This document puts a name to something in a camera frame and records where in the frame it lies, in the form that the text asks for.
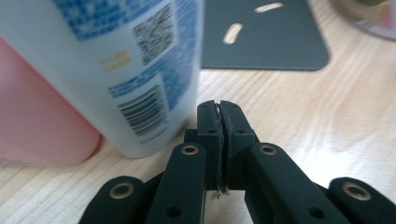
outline barcode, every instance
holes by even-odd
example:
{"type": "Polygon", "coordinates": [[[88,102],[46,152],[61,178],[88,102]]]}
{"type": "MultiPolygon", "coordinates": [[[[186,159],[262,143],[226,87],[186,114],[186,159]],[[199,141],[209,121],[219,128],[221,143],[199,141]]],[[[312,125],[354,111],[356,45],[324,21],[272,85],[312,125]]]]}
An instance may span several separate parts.
{"type": "Polygon", "coordinates": [[[137,136],[150,133],[166,121],[166,108],[159,85],[119,105],[119,109],[137,136]]]}

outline pink container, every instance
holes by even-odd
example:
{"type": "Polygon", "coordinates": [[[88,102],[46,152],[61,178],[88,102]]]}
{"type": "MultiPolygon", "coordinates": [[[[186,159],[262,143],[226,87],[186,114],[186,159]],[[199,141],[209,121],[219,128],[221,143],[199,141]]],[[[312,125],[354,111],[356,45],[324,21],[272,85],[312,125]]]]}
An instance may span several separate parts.
{"type": "Polygon", "coordinates": [[[68,166],[100,134],[0,37],[0,163],[68,166]]]}

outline black mouse pad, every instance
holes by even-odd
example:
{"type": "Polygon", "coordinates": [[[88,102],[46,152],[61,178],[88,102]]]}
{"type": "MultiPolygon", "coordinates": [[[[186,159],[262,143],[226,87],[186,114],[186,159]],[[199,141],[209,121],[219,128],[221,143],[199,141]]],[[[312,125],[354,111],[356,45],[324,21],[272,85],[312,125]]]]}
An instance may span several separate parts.
{"type": "Polygon", "coordinates": [[[318,70],[329,53],[305,0],[206,0],[203,68],[318,70]],[[239,25],[235,41],[224,42],[239,25]]]}

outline table surface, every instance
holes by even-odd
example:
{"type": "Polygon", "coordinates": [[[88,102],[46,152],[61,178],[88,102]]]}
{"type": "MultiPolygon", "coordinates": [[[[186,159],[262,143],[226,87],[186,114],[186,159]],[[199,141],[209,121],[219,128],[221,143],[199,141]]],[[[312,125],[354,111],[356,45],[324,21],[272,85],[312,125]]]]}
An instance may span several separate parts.
{"type": "MultiPolygon", "coordinates": [[[[310,6],[332,55],[315,72],[203,70],[196,104],[227,100],[242,107],[263,142],[283,147],[316,183],[358,178],[396,203],[396,42],[369,35],[327,0],[310,6]]],[[[196,127],[195,115],[188,127],[196,127]]],[[[172,148],[131,160],[106,139],[82,164],[67,168],[0,165],[0,222],[78,223],[109,179],[147,181],[172,148]]],[[[205,223],[251,223],[243,192],[206,194],[205,223]]]]}

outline screw hole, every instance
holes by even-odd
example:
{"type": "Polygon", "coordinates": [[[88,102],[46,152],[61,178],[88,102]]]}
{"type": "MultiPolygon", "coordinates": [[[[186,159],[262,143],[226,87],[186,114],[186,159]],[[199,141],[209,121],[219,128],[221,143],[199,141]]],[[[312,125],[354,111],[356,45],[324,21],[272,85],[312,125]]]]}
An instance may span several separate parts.
{"type": "Polygon", "coordinates": [[[367,189],[351,182],[346,182],[343,185],[343,191],[350,197],[360,201],[371,200],[371,194],[367,189]]]}
{"type": "Polygon", "coordinates": [[[198,151],[199,151],[198,147],[193,147],[193,146],[186,146],[181,149],[181,152],[184,155],[188,155],[188,156],[195,155],[198,153],[198,151]]]}
{"type": "Polygon", "coordinates": [[[129,182],[125,182],[115,185],[113,188],[111,188],[109,194],[113,199],[123,199],[130,196],[133,192],[134,185],[129,182]]]}
{"type": "Polygon", "coordinates": [[[276,149],[274,149],[273,147],[268,147],[268,146],[264,146],[261,148],[262,153],[269,155],[269,156],[273,156],[276,154],[276,149]]]}
{"type": "Polygon", "coordinates": [[[312,217],[315,217],[317,219],[323,219],[326,217],[326,215],[324,214],[323,210],[321,210],[318,207],[310,207],[308,209],[309,215],[311,215],[312,217]]]}
{"type": "Polygon", "coordinates": [[[176,206],[172,206],[166,211],[166,215],[168,215],[169,217],[180,217],[181,214],[181,210],[176,206]]]}

